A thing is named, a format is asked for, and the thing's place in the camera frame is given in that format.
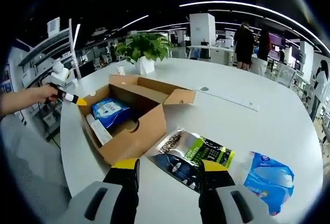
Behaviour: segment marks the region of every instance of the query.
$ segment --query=cardboard box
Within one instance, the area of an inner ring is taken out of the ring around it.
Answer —
[[[86,115],[92,105],[107,97],[115,97],[134,109],[136,119],[111,128],[113,139],[104,146],[91,130]],[[193,103],[195,92],[135,75],[113,75],[109,84],[87,96],[87,106],[79,106],[88,137],[105,161],[114,165],[118,160],[141,157],[162,136],[167,125],[163,105]]]

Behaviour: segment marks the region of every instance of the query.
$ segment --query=woman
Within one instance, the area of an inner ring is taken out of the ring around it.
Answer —
[[[271,49],[270,38],[268,31],[263,28],[260,33],[259,38],[259,50],[258,50],[258,58],[253,60],[253,64],[251,66],[251,71],[260,76],[264,76],[267,63],[268,63],[268,54]]]
[[[248,22],[243,22],[234,35],[236,45],[237,68],[248,70],[251,65],[254,37],[249,30]]]
[[[329,88],[329,68],[325,60],[321,60],[321,70],[316,73],[316,82],[314,85],[314,102],[310,113],[310,118],[314,122],[316,112],[320,103],[326,101],[326,95]]]

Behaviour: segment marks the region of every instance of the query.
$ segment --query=office desk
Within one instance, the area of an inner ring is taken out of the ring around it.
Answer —
[[[135,66],[121,61],[78,81],[75,91],[83,97],[108,83],[109,75],[124,65],[126,73]],[[252,101],[259,112],[197,92],[193,105],[164,108],[168,132],[183,127],[230,149],[235,156],[230,172],[237,169],[249,151],[256,151],[288,165],[294,177],[294,192],[275,218],[297,223],[320,193],[323,183],[322,155],[317,133],[296,94],[284,86],[236,68],[186,59],[156,62],[147,78],[189,89],[208,87],[212,92],[232,94]],[[95,151],[83,132],[81,116],[74,104],[63,104],[61,155],[72,196],[94,181],[102,181],[109,166]],[[199,195],[167,175],[144,156],[140,164],[139,206],[135,223],[201,224]]]
[[[207,50],[211,50],[210,53],[211,59],[206,59],[205,61],[226,65],[226,66],[229,66],[231,57],[234,53],[234,49],[228,49],[226,47],[217,47],[210,45],[192,45],[187,47],[190,48],[188,59],[190,59],[193,49],[207,49]]]

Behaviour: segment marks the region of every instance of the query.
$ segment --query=blue package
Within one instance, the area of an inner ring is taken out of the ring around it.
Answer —
[[[107,98],[92,106],[95,119],[98,119],[105,128],[120,124],[131,115],[131,108],[122,102]]]
[[[270,215],[277,215],[293,193],[294,174],[282,163],[252,152],[253,160],[244,186],[267,205]]]

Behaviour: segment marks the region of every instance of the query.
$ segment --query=long hair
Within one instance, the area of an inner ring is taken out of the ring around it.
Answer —
[[[326,79],[329,79],[329,67],[325,60],[321,60],[321,71],[324,71]]]
[[[260,33],[259,47],[267,50],[271,49],[269,32],[265,28],[263,28]]]

